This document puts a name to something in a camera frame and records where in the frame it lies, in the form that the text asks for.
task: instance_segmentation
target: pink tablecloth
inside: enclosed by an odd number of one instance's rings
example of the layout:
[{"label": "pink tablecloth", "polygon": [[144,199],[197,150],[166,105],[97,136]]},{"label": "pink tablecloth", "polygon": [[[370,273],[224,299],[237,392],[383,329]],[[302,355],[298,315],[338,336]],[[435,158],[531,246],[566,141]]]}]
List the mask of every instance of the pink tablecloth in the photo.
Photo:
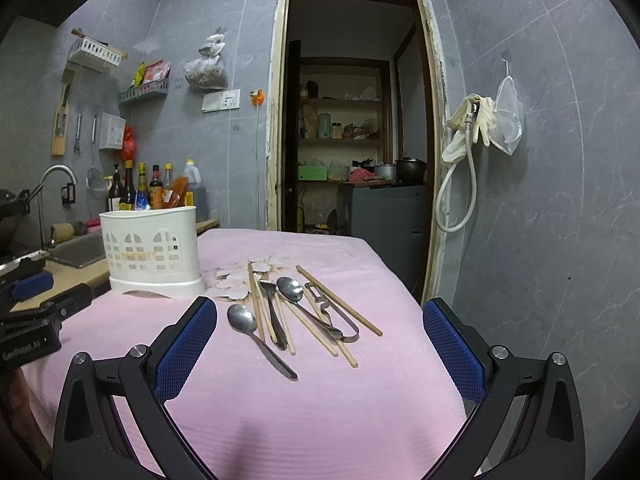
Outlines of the pink tablecloth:
[{"label": "pink tablecloth", "polygon": [[[422,328],[421,310],[362,240],[250,230],[213,230],[198,239],[209,285],[217,267],[271,257],[282,275],[300,264],[379,326],[348,345],[359,362],[332,357],[287,311],[297,355],[280,356],[298,382],[280,375],[245,335],[218,326],[177,399],[166,407],[220,480],[421,478],[465,420],[462,399]],[[65,321],[62,350],[25,367],[32,407],[52,436],[71,358],[124,355],[149,344],[191,301],[114,292]],[[157,469],[125,402],[118,408],[143,465]]]}]

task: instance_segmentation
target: green box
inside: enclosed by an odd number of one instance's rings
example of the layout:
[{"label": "green box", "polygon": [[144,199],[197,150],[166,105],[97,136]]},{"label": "green box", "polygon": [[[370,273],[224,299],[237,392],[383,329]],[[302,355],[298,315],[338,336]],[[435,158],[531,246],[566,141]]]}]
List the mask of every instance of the green box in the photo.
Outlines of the green box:
[{"label": "green box", "polygon": [[326,180],[326,166],[298,166],[298,180]]}]

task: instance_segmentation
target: cooking pot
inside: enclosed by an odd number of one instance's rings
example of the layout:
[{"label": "cooking pot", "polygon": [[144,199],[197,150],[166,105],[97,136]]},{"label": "cooking pot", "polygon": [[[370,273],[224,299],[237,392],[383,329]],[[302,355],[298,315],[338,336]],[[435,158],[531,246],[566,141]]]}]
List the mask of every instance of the cooking pot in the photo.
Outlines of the cooking pot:
[{"label": "cooking pot", "polygon": [[396,175],[398,180],[402,182],[411,182],[413,184],[422,184],[424,182],[424,173],[427,171],[427,163],[417,158],[404,156],[396,160]]},{"label": "cooking pot", "polygon": [[379,164],[375,167],[376,178],[381,180],[396,180],[396,167],[393,164]]}]

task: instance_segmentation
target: strainer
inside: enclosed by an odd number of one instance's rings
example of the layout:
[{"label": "strainer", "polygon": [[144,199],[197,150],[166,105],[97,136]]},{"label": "strainer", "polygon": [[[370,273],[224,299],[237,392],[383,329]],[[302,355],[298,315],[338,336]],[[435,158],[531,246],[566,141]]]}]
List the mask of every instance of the strainer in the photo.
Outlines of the strainer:
[{"label": "strainer", "polygon": [[109,187],[104,179],[104,174],[94,166],[95,156],[95,127],[98,122],[98,115],[94,115],[94,126],[91,134],[91,167],[86,172],[86,187],[91,196],[98,200],[107,200]]}]

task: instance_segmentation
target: kitchen sink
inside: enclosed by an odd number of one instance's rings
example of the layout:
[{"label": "kitchen sink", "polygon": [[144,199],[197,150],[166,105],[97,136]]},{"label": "kitchen sink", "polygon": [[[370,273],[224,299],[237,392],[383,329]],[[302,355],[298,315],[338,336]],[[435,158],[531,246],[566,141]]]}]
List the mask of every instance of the kitchen sink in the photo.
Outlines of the kitchen sink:
[{"label": "kitchen sink", "polygon": [[84,269],[105,257],[102,232],[73,238],[49,250],[49,253],[49,260],[76,269]]}]

